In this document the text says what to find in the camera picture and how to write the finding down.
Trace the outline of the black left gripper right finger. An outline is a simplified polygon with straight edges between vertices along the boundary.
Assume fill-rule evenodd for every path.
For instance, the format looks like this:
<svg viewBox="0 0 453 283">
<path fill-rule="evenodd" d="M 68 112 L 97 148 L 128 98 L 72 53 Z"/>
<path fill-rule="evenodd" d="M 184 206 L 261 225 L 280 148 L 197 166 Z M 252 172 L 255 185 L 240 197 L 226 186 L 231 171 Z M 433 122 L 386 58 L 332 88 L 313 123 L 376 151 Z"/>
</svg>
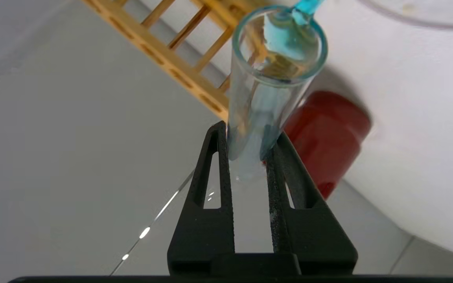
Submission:
<svg viewBox="0 0 453 283">
<path fill-rule="evenodd" d="M 274 253 L 303 275 L 351 275 L 358 252 L 318 191 L 293 143 L 281 134 L 266 158 Z"/>
</svg>

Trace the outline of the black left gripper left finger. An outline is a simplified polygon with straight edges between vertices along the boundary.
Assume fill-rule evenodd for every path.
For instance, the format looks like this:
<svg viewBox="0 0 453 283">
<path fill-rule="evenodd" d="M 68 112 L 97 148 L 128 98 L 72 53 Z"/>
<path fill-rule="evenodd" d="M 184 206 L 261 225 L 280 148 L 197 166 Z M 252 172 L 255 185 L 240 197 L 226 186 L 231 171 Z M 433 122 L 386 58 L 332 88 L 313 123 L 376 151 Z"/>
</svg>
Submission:
<svg viewBox="0 0 453 283">
<path fill-rule="evenodd" d="M 206 133 L 174 235 L 167 251 L 171 276 L 207 276 L 218 256 L 234 254 L 234 212 L 226 144 L 226 125 Z M 212 156 L 219 155 L 219 208 L 205 209 Z"/>
</svg>

